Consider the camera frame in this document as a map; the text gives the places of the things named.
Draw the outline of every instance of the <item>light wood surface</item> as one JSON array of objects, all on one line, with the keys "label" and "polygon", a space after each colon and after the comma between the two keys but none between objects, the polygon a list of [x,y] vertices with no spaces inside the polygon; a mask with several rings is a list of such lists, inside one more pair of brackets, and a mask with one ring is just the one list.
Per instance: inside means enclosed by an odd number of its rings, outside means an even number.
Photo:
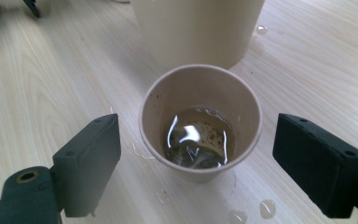
[{"label": "light wood surface", "polygon": [[[118,113],[122,158],[97,217],[64,223],[357,223],[329,219],[272,158],[278,113],[321,125],[358,148],[358,1],[266,0],[243,59],[230,70],[261,100],[263,133],[233,170],[199,185],[172,176],[138,131],[140,105],[166,70],[149,56],[130,4],[112,0],[0,0],[0,195],[20,169],[52,155],[91,120]],[[259,204],[276,204],[272,219]]]}]

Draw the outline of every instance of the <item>cup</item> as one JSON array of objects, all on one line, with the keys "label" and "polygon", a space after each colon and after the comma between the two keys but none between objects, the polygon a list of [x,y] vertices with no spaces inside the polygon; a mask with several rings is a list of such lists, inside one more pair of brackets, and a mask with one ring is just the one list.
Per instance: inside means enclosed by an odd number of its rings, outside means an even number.
[{"label": "cup", "polygon": [[167,69],[229,68],[247,49],[264,0],[131,0],[149,53]]},{"label": "cup", "polygon": [[[193,106],[211,108],[230,123],[236,143],[227,164],[193,169],[167,160],[167,125]],[[250,86],[228,70],[206,64],[184,65],[160,77],[148,90],[139,117],[141,136],[151,154],[174,175],[192,182],[209,181],[243,161],[258,141],[261,124],[261,107]]]}]

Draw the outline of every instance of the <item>large white container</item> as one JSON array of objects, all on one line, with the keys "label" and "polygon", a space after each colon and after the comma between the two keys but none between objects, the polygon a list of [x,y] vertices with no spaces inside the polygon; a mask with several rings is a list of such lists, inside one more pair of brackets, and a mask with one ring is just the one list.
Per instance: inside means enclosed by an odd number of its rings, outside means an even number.
[{"label": "large white container", "polygon": [[243,56],[264,0],[131,0],[145,42],[168,69],[229,68]]}]

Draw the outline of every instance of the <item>brown liquid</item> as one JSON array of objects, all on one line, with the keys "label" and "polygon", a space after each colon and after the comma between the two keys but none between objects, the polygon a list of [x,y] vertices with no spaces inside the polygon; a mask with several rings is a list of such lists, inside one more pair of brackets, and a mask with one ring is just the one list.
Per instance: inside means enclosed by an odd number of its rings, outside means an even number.
[{"label": "brown liquid", "polygon": [[229,123],[211,108],[200,106],[175,115],[164,142],[169,161],[196,169],[228,163],[235,147]]}]

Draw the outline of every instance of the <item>wood grain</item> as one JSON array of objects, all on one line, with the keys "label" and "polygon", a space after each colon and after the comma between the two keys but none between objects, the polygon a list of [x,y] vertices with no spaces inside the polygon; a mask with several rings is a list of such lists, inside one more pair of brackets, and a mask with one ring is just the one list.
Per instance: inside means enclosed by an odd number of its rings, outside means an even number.
[{"label": "wood grain", "polygon": [[277,206],[273,223],[356,223],[329,219],[273,160],[279,113],[312,120],[358,148],[358,2],[266,0],[243,59],[231,68],[261,100],[261,139],[244,162],[214,181],[172,176],[144,146],[138,113],[166,72],[147,53],[130,4],[40,1],[33,19],[22,1],[0,1],[0,195],[20,169],[51,156],[91,120],[118,113],[122,158],[97,217],[65,223],[266,223],[259,203]]}]

